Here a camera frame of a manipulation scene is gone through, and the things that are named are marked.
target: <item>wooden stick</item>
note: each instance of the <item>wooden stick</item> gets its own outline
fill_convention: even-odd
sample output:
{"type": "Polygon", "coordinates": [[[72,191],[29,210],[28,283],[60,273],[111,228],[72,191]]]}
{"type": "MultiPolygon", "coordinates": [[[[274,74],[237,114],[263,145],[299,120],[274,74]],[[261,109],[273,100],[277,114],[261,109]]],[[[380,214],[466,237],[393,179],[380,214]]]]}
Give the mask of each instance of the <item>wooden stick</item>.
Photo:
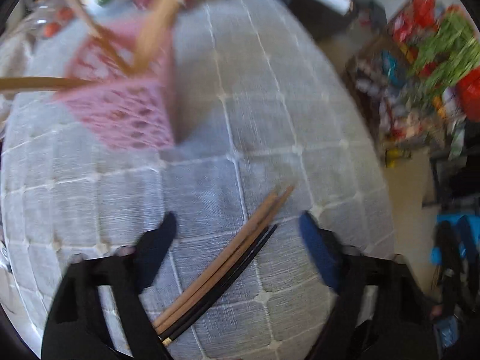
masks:
{"type": "Polygon", "coordinates": [[[0,78],[1,93],[58,91],[93,84],[85,79],[64,79],[61,77],[11,77],[0,78]]]}
{"type": "Polygon", "coordinates": [[[157,320],[154,321],[154,327],[157,334],[162,334],[170,326],[173,325],[181,316],[183,316],[191,307],[193,307],[213,286],[227,273],[227,271],[238,261],[238,259],[244,254],[249,246],[256,240],[262,230],[267,227],[273,220],[277,212],[282,208],[283,204],[287,201],[293,190],[294,186],[289,186],[285,193],[277,200],[272,210],[267,216],[257,225],[255,230],[247,237],[238,249],[228,258],[228,260],[207,280],[207,282],[189,298],[181,307],[172,313],[162,324],[157,324],[157,320]]]}
{"type": "Polygon", "coordinates": [[[150,5],[151,12],[145,19],[133,55],[135,73],[142,73],[148,68],[178,7],[179,0],[153,0],[150,5]]]}
{"type": "Polygon", "coordinates": [[[244,240],[254,231],[258,224],[268,214],[277,200],[277,194],[271,192],[262,202],[257,211],[251,218],[242,226],[238,234],[231,240],[222,252],[213,260],[210,265],[198,276],[198,278],[189,285],[189,287],[164,311],[157,319],[154,320],[153,325],[159,326],[163,324],[169,316],[176,312],[188,299],[190,299],[206,282],[207,280],[227,261],[227,259],[239,248],[244,240]]]}
{"type": "Polygon", "coordinates": [[[71,9],[75,12],[75,15],[83,20],[91,30],[92,35],[95,38],[98,38],[100,46],[102,49],[115,61],[120,70],[129,76],[132,73],[131,67],[123,60],[123,58],[117,54],[115,48],[110,44],[108,39],[105,37],[105,33],[102,31],[102,27],[95,23],[92,17],[87,13],[83,8],[82,2],[80,0],[66,0],[70,5],[71,9]]]}

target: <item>blue gripper pad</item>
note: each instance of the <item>blue gripper pad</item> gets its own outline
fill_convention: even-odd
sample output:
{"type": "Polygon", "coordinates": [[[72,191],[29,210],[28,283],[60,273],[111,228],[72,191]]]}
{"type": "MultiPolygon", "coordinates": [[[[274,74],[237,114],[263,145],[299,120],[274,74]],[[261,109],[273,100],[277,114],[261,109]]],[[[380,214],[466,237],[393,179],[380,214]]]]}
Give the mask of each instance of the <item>blue gripper pad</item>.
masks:
{"type": "Polygon", "coordinates": [[[339,293],[341,287],[342,244],[331,231],[317,226],[308,211],[299,220],[300,235],[326,286],[339,293]]]}

